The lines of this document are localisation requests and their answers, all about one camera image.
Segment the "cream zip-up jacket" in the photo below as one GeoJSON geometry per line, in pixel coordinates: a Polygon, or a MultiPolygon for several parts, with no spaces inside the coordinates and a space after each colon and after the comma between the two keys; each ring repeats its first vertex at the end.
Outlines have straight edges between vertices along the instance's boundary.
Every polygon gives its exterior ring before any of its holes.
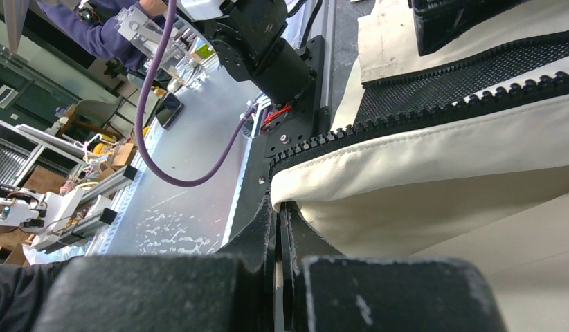
{"type": "Polygon", "coordinates": [[[271,203],[351,258],[454,257],[504,331],[569,331],[569,1],[524,1],[430,55],[379,1],[333,127],[273,166],[271,203]]]}

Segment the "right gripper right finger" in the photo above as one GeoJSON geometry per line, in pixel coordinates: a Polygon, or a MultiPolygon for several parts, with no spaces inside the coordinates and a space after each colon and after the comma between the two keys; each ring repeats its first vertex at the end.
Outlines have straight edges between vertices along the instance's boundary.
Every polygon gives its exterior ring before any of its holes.
{"type": "Polygon", "coordinates": [[[482,273],[454,257],[351,258],[280,208],[287,331],[504,331],[482,273]]]}

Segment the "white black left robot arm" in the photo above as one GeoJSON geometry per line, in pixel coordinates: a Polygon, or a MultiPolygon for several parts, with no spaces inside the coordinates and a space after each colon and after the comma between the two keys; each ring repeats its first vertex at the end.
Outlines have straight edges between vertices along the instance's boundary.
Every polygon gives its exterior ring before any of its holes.
{"type": "MultiPolygon", "coordinates": [[[[520,1],[407,1],[400,50],[430,55],[462,33],[521,5],[520,1]]],[[[283,38],[292,12],[284,1],[169,1],[167,18],[178,15],[211,43],[221,64],[238,82],[251,81],[277,105],[315,96],[322,71],[283,38]]]]}

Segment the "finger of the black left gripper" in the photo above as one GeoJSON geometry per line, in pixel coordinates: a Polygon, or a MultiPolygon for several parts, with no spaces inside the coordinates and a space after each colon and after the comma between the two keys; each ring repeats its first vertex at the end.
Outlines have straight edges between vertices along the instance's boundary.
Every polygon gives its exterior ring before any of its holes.
{"type": "Polygon", "coordinates": [[[417,50],[430,55],[472,27],[495,17],[523,0],[410,0],[417,50]]]}

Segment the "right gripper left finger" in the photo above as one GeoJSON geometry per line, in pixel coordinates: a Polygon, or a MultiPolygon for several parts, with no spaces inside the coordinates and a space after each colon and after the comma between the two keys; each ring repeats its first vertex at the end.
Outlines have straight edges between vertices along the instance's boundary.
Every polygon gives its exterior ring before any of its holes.
{"type": "Polygon", "coordinates": [[[35,331],[272,331],[274,235],[264,197],[251,222],[208,255],[74,259],[35,331]]]}

